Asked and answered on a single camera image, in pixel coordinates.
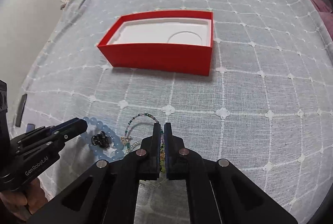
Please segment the person's left hand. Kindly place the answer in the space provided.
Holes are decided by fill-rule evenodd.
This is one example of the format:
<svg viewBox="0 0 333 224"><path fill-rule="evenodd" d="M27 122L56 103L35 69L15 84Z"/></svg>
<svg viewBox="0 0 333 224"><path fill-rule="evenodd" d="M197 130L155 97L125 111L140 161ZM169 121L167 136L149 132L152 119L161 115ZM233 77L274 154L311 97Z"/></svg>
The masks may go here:
<svg viewBox="0 0 333 224"><path fill-rule="evenodd" d="M48 203L38 178L26 185L24 192L9 190L1 192L1 201L10 213L24 222Z"/></svg>

